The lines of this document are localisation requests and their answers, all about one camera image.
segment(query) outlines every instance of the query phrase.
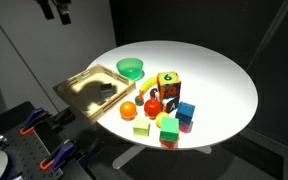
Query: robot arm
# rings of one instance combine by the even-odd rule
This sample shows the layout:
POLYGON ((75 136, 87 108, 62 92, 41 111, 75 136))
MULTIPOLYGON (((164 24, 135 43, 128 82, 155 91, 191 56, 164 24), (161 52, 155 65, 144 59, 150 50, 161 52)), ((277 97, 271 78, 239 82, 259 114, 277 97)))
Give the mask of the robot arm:
MULTIPOLYGON (((47 20, 54 19, 54 15, 51 9, 51 6, 48 3, 48 0, 36 0, 37 3, 41 6, 42 11, 47 20)), ((62 24, 71 24, 71 19, 69 15, 68 5, 71 4, 71 0, 52 0, 53 4, 57 8, 57 12, 61 18, 62 24)))

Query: blue block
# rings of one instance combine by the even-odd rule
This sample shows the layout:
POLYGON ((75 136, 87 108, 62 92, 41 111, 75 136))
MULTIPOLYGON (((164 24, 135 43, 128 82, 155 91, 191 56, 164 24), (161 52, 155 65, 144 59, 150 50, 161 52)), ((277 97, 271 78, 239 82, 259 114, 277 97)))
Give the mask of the blue block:
POLYGON ((193 118, 194 110, 194 105, 180 102, 175 114, 175 118, 179 119, 180 124, 189 126, 193 118))

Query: red ball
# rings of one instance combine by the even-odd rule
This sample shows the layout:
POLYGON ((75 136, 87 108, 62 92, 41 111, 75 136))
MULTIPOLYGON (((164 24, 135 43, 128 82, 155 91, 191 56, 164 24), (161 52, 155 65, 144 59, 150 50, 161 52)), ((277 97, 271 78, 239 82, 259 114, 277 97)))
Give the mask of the red ball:
POLYGON ((145 115, 150 119, 155 119, 156 116, 162 111, 161 104, 156 99, 149 99, 144 104, 145 115))

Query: white tabletop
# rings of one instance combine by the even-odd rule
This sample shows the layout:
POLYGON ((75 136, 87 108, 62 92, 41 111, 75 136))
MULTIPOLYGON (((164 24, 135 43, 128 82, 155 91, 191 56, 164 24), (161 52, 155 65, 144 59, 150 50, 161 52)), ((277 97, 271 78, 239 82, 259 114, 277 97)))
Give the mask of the white tabletop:
MULTIPOLYGON (((94 60, 116 72, 120 59, 135 57, 144 62, 145 76, 136 81, 136 90, 125 97, 98 123, 112 133, 137 144, 165 148, 159 142, 160 129, 150 120, 149 137, 133 135, 133 121, 121 118, 119 107, 134 102, 138 89, 159 72, 177 72, 181 80, 180 101, 195 105, 190 133, 180 133, 176 149, 192 149, 222 142, 241 131, 253 118, 258 97, 246 72, 227 57, 212 50, 174 41, 146 41, 115 48, 94 60)), ((149 91, 144 96, 149 98, 149 91)), ((137 106, 144 116, 144 106, 137 106)), ((176 110, 170 115, 175 117, 176 110)))

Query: yellow ball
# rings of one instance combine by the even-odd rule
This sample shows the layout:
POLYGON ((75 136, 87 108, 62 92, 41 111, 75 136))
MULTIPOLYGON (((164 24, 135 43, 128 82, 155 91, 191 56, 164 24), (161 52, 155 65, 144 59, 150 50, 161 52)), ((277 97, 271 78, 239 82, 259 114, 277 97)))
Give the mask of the yellow ball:
POLYGON ((159 127, 159 128, 161 128, 162 118, 163 118, 163 117, 169 118, 170 115, 168 115, 166 112, 160 112, 160 113, 156 116, 156 118, 155 118, 155 120, 156 120, 156 126, 159 127))

